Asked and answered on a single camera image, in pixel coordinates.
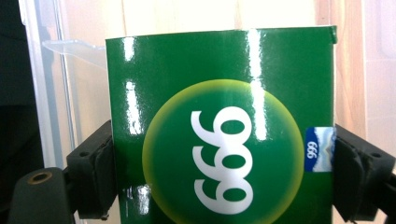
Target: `green box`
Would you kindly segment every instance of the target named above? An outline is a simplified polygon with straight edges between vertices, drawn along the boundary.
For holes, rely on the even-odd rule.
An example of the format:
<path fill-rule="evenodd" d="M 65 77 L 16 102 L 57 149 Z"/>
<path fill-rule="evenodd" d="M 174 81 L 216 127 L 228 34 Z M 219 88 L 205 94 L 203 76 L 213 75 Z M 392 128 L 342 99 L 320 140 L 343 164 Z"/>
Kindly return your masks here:
<path fill-rule="evenodd" d="M 331 223 L 335 27 L 106 41 L 122 223 Z"/>

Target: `small blue sticker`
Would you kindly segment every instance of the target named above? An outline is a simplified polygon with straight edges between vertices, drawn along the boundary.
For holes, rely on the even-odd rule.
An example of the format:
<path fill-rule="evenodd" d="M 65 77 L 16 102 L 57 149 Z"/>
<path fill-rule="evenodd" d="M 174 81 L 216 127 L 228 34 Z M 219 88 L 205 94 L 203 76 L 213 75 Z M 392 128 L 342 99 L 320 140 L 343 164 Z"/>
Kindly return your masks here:
<path fill-rule="evenodd" d="M 332 170 L 334 141 L 334 127 L 315 127 L 306 130 L 304 168 L 307 172 Z"/>

